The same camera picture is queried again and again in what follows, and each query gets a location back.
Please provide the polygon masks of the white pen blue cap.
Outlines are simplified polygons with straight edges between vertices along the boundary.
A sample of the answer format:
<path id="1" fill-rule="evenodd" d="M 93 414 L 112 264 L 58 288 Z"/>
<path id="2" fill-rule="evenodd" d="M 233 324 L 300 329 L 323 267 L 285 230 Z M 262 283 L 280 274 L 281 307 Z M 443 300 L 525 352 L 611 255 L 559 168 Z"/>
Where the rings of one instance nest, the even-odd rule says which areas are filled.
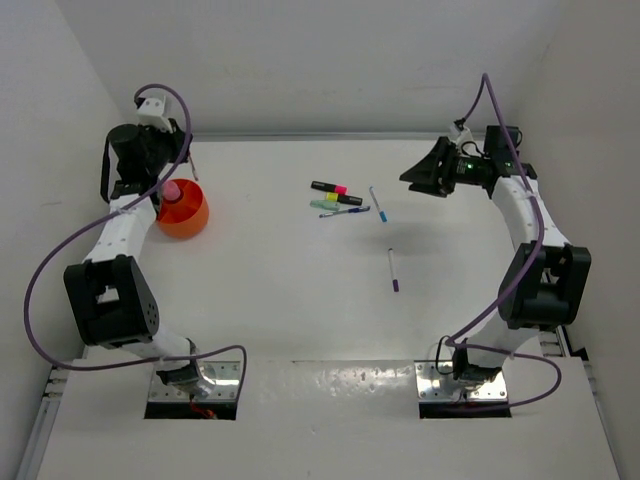
<path id="1" fill-rule="evenodd" d="M 376 211 L 378 213 L 378 216 L 379 216 L 381 222 L 382 223 L 387 223 L 388 222 L 388 218 L 387 218 L 386 212 L 382 208 L 382 206 L 381 206 L 381 204 L 380 204 L 380 202 L 379 202 L 379 200 L 377 198 L 377 195 L 376 195 L 376 192 L 375 192 L 375 189 L 374 189 L 373 186 L 369 187 L 369 194 L 371 196 L 371 200 L 373 202 L 373 205 L 376 208 Z"/>

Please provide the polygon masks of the white pen purple cap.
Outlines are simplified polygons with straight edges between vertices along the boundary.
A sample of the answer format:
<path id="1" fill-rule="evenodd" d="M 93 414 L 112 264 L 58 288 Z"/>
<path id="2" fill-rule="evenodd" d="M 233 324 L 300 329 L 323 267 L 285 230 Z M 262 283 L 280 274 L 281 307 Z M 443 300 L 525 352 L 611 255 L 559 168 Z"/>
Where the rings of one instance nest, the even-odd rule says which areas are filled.
<path id="1" fill-rule="evenodd" d="M 391 282 L 392 282 L 393 292 L 394 293 L 399 293 L 399 291 L 400 291 L 399 279 L 398 279 L 398 275 L 397 275 L 397 268 L 396 268 L 396 262 L 395 262 L 393 248 L 389 248 L 388 249 L 388 261 L 389 261 L 389 267 L 390 267 L 390 274 L 391 274 Z"/>

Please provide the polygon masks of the red gel pen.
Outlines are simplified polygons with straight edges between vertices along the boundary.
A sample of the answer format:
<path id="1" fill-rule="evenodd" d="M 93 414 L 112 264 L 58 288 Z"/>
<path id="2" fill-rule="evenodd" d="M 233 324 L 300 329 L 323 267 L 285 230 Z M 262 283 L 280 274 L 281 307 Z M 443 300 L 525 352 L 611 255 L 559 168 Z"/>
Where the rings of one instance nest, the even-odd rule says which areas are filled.
<path id="1" fill-rule="evenodd" d="M 191 154 L 189 154 L 189 156 L 188 156 L 188 162 L 189 162 L 189 165 L 190 165 L 190 168 L 191 168 L 191 172 L 192 172 L 192 176 L 193 176 L 194 181 L 195 182 L 199 182 L 199 175 L 198 175 L 198 172 L 197 172 L 197 169 L 196 169 L 196 166 L 195 166 L 195 163 L 194 163 L 194 160 L 193 160 Z"/>

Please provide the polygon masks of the blue ballpoint pen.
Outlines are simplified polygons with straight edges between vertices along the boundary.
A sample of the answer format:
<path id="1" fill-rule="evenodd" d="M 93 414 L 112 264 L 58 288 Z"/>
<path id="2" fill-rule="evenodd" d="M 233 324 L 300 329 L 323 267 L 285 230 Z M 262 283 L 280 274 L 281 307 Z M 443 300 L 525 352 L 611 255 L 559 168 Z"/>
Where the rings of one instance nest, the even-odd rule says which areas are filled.
<path id="1" fill-rule="evenodd" d="M 330 212 L 326 212 L 326 213 L 321 213 L 321 214 L 319 214 L 318 217 L 320 219 L 325 219 L 325 218 L 336 217 L 336 216 L 339 216 L 339 215 L 365 213 L 365 212 L 369 212 L 370 210 L 371 210 L 370 206 L 359 206 L 359 207 L 353 207 L 353 208 L 349 208 L 349 209 L 343 209 L 343 210 L 338 210 L 338 211 L 330 211 Z"/>

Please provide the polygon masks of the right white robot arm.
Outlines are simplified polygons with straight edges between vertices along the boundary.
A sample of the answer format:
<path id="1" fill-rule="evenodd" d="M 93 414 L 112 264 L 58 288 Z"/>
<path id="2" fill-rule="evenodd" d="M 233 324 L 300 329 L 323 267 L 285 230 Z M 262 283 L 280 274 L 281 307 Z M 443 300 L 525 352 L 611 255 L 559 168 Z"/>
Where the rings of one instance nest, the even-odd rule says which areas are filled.
<path id="1" fill-rule="evenodd" d="M 400 176 L 410 190 L 440 198 L 458 185 L 482 188 L 502 214 L 514 248 L 491 318 L 479 330 L 468 327 L 450 338 L 452 377 L 462 384 L 494 379 L 524 343 L 571 324 L 591 267 L 589 250 L 572 244 L 552 220 L 534 168 L 514 161 L 521 137 L 517 127 L 490 125 L 477 156 L 466 154 L 464 142 L 440 137 Z"/>

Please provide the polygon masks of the pink glue stick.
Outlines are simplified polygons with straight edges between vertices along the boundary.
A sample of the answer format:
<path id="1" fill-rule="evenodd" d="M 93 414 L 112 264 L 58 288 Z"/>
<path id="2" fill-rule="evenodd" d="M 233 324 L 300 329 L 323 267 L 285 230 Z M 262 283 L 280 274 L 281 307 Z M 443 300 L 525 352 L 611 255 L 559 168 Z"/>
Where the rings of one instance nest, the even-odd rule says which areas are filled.
<path id="1" fill-rule="evenodd" d="M 180 186 L 174 181 L 167 181 L 162 186 L 162 198 L 166 202 L 174 203 L 182 197 Z"/>

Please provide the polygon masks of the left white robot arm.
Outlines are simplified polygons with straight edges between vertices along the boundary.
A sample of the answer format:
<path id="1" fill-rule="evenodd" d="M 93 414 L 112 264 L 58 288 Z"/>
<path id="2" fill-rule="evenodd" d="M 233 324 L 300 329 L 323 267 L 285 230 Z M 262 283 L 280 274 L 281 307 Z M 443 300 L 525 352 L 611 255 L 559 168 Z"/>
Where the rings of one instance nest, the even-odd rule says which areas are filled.
<path id="1" fill-rule="evenodd" d="M 175 119 L 168 125 L 162 130 L 122 124 L 109 131 L 100 195 L 113 217 L 84 260 L 65 269 L 63 281 L 86 345 L 150 359 L 164 385 L 204 398 L 215 381 L 195 359 L 194 342 L 161 325 L 157 302 L 138 265 L 160 207 L 159 196 L 150 189 L 175 162 L 185 140 Z"/>

